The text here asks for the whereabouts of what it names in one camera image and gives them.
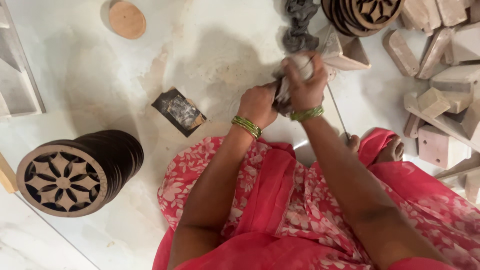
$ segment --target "pink saree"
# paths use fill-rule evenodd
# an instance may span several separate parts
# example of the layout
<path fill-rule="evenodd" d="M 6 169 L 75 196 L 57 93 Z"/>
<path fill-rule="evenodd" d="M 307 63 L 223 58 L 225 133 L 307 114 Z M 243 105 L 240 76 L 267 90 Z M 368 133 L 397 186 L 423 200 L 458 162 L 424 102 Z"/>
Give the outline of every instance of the pink saree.
<path fill-rule="evenodd" d="M 411 224 L 455 267 L 480 269 L 480 212 L 474 206 L 410 162 L 372 165 L 393 135 L 375 129 L 362 140 L 359 160 Z M 158 248 L 154 270 L 167 268 L 188 193 L 222 141 L 208 137 L 169 164 L 158 201 L 170 228 Z M 375 269 L 344 221 L 318 164 L 308 168 L 297 162 L 286 143 L 252 143 L 222 235 L 225 241 L 217 249 L 176 269 Z M 452 268 L 411 258 L 390 269 Z"/>

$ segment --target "stack of carved stone discs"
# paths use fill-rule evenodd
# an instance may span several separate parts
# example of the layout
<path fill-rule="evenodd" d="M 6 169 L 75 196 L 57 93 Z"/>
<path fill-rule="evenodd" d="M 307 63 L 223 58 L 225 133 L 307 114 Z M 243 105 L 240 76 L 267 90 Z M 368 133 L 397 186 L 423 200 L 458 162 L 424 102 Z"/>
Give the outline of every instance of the stack of carved stone discs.
<path fill-rule="evenodd" d="M 322 0 L 322 8 L 340 33 L 367 37 L 391 24 L 404 3 L 405 0 Z"/>
<path fill-rule="evenodd" d="M 142 146 L 133 136 L 105 130 L 39 146 L 20 162 L 17 184 L 39 210 L 80 217 L 111 201 L 143 160 Z"/>

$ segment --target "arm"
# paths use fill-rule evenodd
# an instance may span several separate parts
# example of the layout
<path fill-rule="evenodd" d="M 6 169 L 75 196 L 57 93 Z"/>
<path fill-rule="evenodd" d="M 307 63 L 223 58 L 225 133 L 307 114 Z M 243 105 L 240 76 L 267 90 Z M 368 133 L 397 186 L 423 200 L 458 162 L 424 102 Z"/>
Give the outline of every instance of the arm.
<path fill-rule="evenodd" d="M 282 62 L 290 81 L 292 106 L 308 110 L 321 105 L 326 72 L 320 56 L 308 52 L 313 78 L 302 81 L 295 64 Z M 449 263 L 412 228 L 377 180 L 338 138 L 323 117 L 302 122 L 332 194 L 348 223 L 379 269 L 404 258 L 424 257 Z"/>
<path fill-rule="evenodd" d="M 277 112 L 272 110 L 276 86 L 249 89 L 241 98 L 238 116 L 264 129 Z M 235 195 L 240 165 L 253 137 L 233 125 L 222 145 L 190 191 L 185 209 L 173 236 L 168 269 L 200 257 L 220 245 L 220 232 L 227 222 Z"/>

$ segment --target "green bangle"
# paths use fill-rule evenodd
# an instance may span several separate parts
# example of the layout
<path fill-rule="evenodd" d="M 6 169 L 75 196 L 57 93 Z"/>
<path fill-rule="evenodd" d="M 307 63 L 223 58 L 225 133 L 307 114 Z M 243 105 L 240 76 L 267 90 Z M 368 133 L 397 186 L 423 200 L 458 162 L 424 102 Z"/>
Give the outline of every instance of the green bangle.
<path fill-rule="evenodd" d="M 320 105 L 310 110 L 296 111 L 290 115 L 292 121 L 302 122 L 310 118 L 314 118 L 322 115 L 325 112 L 324 108 Z"/>
<path fill-rule="evenodd" d="M 256 140 L 258 140 L 260 138 L 260 136 L 262 135 L 262 130 L 257 125 L 250 122 L 248 119 L 246 119 L 244 117 L 235 116 L 232 120 L 232 124 L 237 124 L 237 125 L 243 127 L 248 132 L 250 132 Z"/>

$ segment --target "toe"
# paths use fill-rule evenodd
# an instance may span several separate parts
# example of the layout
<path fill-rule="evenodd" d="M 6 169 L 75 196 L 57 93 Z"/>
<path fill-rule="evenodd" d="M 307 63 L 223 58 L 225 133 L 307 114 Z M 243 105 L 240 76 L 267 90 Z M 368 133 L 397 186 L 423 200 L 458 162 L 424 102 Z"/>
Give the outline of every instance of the toe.
<path fill-rule="evenodd" d="M 400 136 L 395 135 L 390 142 L 387 143 L 387 149 L 391 154 L 395 154 L 397 146 L 400 144 Z"/>
<path fill-rule="evenodd" d="M 400 143 L 398 144 L 398 146 L 396 147 L 395 149 L 395 160 L 397 161 L 402 161 L 403 160 L 403 148 L 404 148 L 404 144 L 403 143 Z"/>
<path fill-rule="evenodd" d="M 360 147 L 360 137 L 358 137 L 357 135 L 352 135 L 350 137 L 350 140 L 348 141 L 347 146 L 352 152 L 358 152 Z"/>
<path fill-rule="evenodd" d="M 400 156 L 403 153 L 404 143 L 399 143 L 398 146 L 395 148 L 395 155 Z"/>

